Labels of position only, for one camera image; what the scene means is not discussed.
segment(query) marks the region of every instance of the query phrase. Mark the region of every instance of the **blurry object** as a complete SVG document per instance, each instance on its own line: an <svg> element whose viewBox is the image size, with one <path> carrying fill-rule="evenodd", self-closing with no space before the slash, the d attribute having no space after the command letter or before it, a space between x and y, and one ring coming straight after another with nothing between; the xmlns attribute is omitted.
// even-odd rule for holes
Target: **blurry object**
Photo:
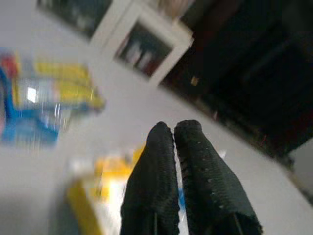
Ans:
<svg viewBox="0 0 313 235"><path fill-rule="evenodd" d="M176 163L176 175L177 175L177 183L178 183L177 186L178 186L178 193L179 193L179 224L178 224L179 234L189 235L185 195L184 195L183 185L182 185L181 166L179 164L177 151L175 151L175 163Z"/></svg>
<svg viewBox="0 0 313 235"><path fill-rule="evenodd" d="M119 235L124 188L133 169L121 156L98 159L67 191L67 200L83 234Z"/></svg>
<svg viewBox="0 0 313 235"><path fill-rule="evenodd" d="M118 58L149 77L172 50L140 23L137 23L130 32L126 46L122 46L124 50Z"/></svg>
<svg viewBox="0 0 313 235"><path fill-rule="evenodd" d="M123 159L103 159L95 163L96 185L91 190L96 200L109 202L112 200L111 187L117 182L124 182L132 172L132 167Z"/></svg>
<svg viewBox="0 0 313 235"><path fill-rule="evenodd" d="M195 0L159 0L159 8L166 15L177 18L181 17Z"/></svg>
<svg viewBox="0 0 313 235"><path fill-rule="evenodd" d="M41 10L103 47L132 0L38 0Z"/></svg>
<svg viewBox="0 0 313 235"><path fill-rule="evenodd" d="M149 4L134 1L104 53L141 72L156 86L192 42L192 32L181 22L169 21Z"/></svg>
<svg viewBox="0 0 313 235"><path fill-rule="evenodd" d="M191 79L190 84L193 85L194 87L196 87L198 83L199 83L199 79L194 76L194 77Z"/></svg>
<svg viewBox="0 0 313 235"><path fill-rule="evenodd" d="M0 55L0 64L4 142L54 144L72 119L104 108L104 100L82 64L56 63L11 52Z"/></svg>

